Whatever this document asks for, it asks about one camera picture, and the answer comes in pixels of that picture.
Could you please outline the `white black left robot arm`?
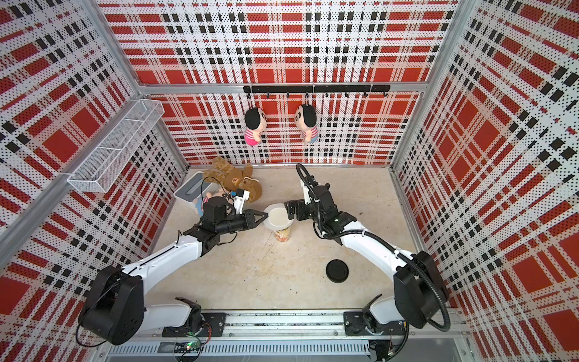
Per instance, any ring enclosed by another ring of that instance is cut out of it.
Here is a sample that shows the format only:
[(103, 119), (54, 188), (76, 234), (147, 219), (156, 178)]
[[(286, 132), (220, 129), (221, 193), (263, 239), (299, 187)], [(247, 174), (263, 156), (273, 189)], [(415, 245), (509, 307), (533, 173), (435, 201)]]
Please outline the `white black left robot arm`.
[(238, 211), (224, 197), (210, 198), (203, 205), (200, 220), (179, 234), (173, 244), (138, 262), (100, 270), (78, 316), (78, 329), (112, 345), (121, 345), (147, 330), (171, 328), (197, 333), (204, 326), (198, 303), (178, 297), (174, 304), (148, 306), (147, 293), (220, 245), (222, 235), (255, 229), (267, 218), (262, 211)]

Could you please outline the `printed paper milk tea cup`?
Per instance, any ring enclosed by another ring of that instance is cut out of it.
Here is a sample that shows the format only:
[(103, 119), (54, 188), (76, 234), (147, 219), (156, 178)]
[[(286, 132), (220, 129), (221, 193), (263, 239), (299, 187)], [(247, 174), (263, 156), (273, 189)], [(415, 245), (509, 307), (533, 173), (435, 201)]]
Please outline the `printed paper milk tea cup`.
[(284, 227), (283, 229), (277, 228), (274, 230), (274, 236), (279, 242), (287, 242), (290, 239), (291, 226)]

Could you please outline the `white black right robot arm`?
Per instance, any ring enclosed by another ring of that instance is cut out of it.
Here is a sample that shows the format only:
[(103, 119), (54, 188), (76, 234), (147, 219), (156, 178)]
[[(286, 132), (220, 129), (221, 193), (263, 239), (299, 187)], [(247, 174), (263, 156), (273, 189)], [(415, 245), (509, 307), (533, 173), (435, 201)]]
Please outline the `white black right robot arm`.
[(378, 296), (363, 310), (364, 324), (371, 333), (395, 321), (419, 329), (431, 325), (441, 332), (450, 330), (449, 293), (429, 253), (395, 247), (369, 231), (356, 217), (337, 208), (327, 184), (303, 189), (304, 199), (284, 203), (288, 218), (311, 220), (319, 238), (359, 253), (393, 283), (392, 297)]

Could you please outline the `black plastic cup lid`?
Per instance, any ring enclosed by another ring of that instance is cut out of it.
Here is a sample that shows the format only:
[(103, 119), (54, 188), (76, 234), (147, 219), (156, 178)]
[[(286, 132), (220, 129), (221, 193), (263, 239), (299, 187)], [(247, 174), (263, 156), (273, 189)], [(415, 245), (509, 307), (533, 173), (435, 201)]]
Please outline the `black plastic cup lid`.
[(347, 264), (340, 259), (333, 259), (327, 263), (325, 269), (328, 279), (336, 284), (345, 282), (349, 276)]

